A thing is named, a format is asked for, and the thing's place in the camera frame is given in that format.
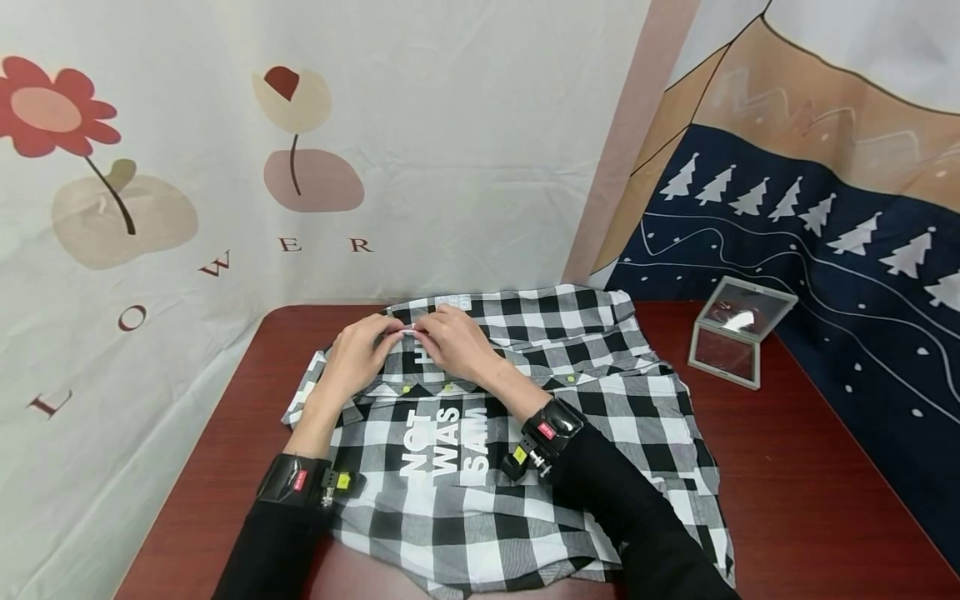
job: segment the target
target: flower stem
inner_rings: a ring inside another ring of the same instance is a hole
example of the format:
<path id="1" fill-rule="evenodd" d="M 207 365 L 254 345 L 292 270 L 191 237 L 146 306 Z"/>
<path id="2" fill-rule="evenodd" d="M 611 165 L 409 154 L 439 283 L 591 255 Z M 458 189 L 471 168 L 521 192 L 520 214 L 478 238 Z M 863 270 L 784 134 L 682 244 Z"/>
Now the flower stem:
<path id="1" fill-rule="evenodd" d="M 290 179 L 294 181 L 294 189 L 297 190 L 297 195 L 301 196 L 300 184 L 297 183 L 297 169 L 294 168 L 294 156 L 297 154 L 297 140 L 299 138 L 300 134 L 294 133 L 294 146 L 290 149 Z"/>
<path id="2" fill-rule="evenodd" d="M 89 156 L 84 156 L 84 159 L 86 160 L 86 164 L 90 165 L 90 168 L 93 169 L 93 172 L 97 174 L 97 177 L 100 178 L 100 181 L 102 181 L 110 191 L 110 196 L 112 196 L 117 202 L 117 205 L 120 206 L 120 212 L 123 213 L 123 220 L 127 224 L 127 233 L 130 235 L 136 235 L 136 228 L 133 226 L 133 217 L 130 216 L 130 212 L 127 210 L 127 205 L 123 204 L 123 201 L 120 200 L 120 194 L 117 194 L 116 190 L 113 189 L 113 186 L 110 185 L 103 173 L 100 172 L 100 169 L 97 168 L 97 165 L 93 164 L 93 161 L 90 160 Z"/>

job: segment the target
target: wooden table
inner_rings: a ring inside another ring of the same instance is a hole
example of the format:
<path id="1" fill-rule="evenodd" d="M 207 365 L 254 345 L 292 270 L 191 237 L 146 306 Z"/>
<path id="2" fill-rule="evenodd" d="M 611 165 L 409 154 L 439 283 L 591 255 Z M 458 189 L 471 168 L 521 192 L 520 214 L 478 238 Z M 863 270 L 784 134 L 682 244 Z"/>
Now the wooden table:
<path id="1" fill-rule="evenodd" d="M 279 418 L 314 350 L 375 309 L 290 306 L 264 319 L 116 598 L 210 597 L 253 492 L 289 435 Z M 699 309 L 641 302 L 637 318 L 691 388 L 697 422 L 720 464 L 741 595 L 960 598 L 956 575 L 780 340 L 763 344 L 758 392 L 686 365 Z M 400 571 L 330 538 L 318 548 L 315 569 L 304 598 L 427 597 Z M 622 590 L 575 580 L 510 596 L 614 597 L 624 597 Z"/>

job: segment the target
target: white tree illustration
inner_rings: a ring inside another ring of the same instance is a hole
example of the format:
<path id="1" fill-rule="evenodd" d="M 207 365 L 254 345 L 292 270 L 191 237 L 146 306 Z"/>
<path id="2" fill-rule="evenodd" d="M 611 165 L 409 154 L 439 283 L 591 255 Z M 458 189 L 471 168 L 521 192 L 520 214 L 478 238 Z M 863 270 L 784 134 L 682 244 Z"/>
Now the white tree illustration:
<path id="1" fill-rule="evenodd" d="M 733 169 L 735 168 L 735 164 L 730 165 L 729 169 L 716 176 L 713 181 L 704 186 L 704 189 L 701 190 L 699 194 L 694 196 L 695 199 L 700 201 L 700 206 L 708 202 L 723 202 L 723 198 L 720 195 L 727 191 L 727 183 L 730 183 L 730 179 L 733 177 Z"/>
<path id="2" fill-rule="evenodd" d="M 853 252 L 854 254 L 866 256 L 867 249 L 865 249 L 864 246 L 873 241 L 873 232 L 876 231 L 876 217 L 880 216 L 881 214 L 883 213 L 875 213 L 873 217 L 856 226 L 855 229 L 847 231 L 837 239 L 833 240 L 828 244 L 828 246 L 836 249 L 833 251 L 834 254 Z"/>
<path id="3" fill-rule="evenodd" d="M 730 203 L 730 206 L 736 209 L 736 214 L 742 215 L 745 212 L 749 215 L 760 214 L 760 205 L 763 204 L 763 195 L 767 193 L 769 180 L 768 177 L 763 178 L 763 181 L 755 185 L 752 190 L 738 197 L 736 202 Z"/>
<path id="4" fill-rule="evenodd" d="M 830 207 L 833 206 L 833 199 L 836 197 L 836 194 L 830 194 L 825 200 L 800 215 L 804 220 L 804 229 L 812 230 L 817 237 L 820 237 L 821 228 L 827 224 L 827 215 L 830 214 Z"/>
<path id="5" fill-rule="evenodd" d="M 930 245 L 933 241 L 930 233 L 936 230 L 937 228 L 927 228 L 926 233 L 913 238 L 906 246 L 897 248 L 893 254 L 890 254 L 886 258 L 880 258 L 880 262 L 885 265 L 890 265 L 890 270 L 887 271 L 887 273 L 890 275 L 903 273 L 908 277 L 916 279 L 917 265 L 924 264 L 926 251 L 930 250 Z"/>
<path id="6" fill-rule="evenodd" d="M 942 277 L 936 285 L 927 285 L 924 289 L 933 297 L 930 303 L 934 306 L 939 306 L 942 302 L 953 310 L 960 311 L 960 271 Z"/>
<path id="7" fill-rule="evenodd" d="M 689 196 L 690 192 L 687 187 L 690 185 L 690 182 L 693 181 L 693 171 L 696 169 L 693 161 L 696 160 L 699 155 L 699 152 L 693 153 L 690 161 L 684 165 L 680 173 L 666 183 L 666 187 L 660 191 L 661 194 L 666 196 L 665 200 L 673 200 L 674 196 Z"/>
<path id="8" fill-rule="evenodd" d="M 797 195 L 800 194 L 800 182 L 803 178 L 803 175 L 797 177 L 797 180 L 793 182 L 793 185 L 786 191 L 786 194 L 783 194 L 783 199 L 780 200 L 777 207 L 774 208 L 774 211 L 770 213 L 769 218 L 773 219 L 774 223 L 779 221 L 780 217 L 793 217 L 797 214 L 793 211 L 793 207 L 797 205 Z"/>

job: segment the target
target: plaid shirt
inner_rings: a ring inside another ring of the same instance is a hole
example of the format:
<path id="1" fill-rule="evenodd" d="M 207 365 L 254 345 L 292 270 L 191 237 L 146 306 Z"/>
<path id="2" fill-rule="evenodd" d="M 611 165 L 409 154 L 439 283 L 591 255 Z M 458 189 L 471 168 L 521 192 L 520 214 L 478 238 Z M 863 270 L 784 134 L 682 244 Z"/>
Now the plaid shirt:
<path id="1" fill-rule="evenodd" d="M 733 583 L 717 466 L 686 386 L 650 349 L 625 293 L 560 285 L 413 300 L 386 314 L 411 324 L 440 303 L 466 310 L 497 353 L 584 413 Z M 318 351 L 284 423 L 296 425 L 325 364 Z M 500 470 L 520 437 L 520 423 L 496 398 L 441 370 L 404 336 L 334 431 L 334 466 L 367 484 L 342 502 L 333 535 L 443 600 L 567 576 L 611 581 L 619 558 L 592 516 L 555 498 L 535 469 L 516 482 Z"/>

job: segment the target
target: shirt sleeve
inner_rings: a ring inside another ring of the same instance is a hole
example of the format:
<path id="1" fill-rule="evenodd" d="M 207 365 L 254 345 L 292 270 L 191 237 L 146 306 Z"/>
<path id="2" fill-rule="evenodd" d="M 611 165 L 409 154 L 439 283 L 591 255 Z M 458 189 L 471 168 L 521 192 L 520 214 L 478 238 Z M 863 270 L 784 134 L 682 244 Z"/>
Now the shirt sleeve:
<path id="1" fill-rule="evenodd" d="M 298 600 L 331 516 L 317 509 L 253 502 L 213 600 Z"/>
<path id="2" fill-rule="evenodd" d="M 620 548 L 631 600 L 739 598 L 666 498 L 589 423 L 554 461 L 550 482 Z"/>

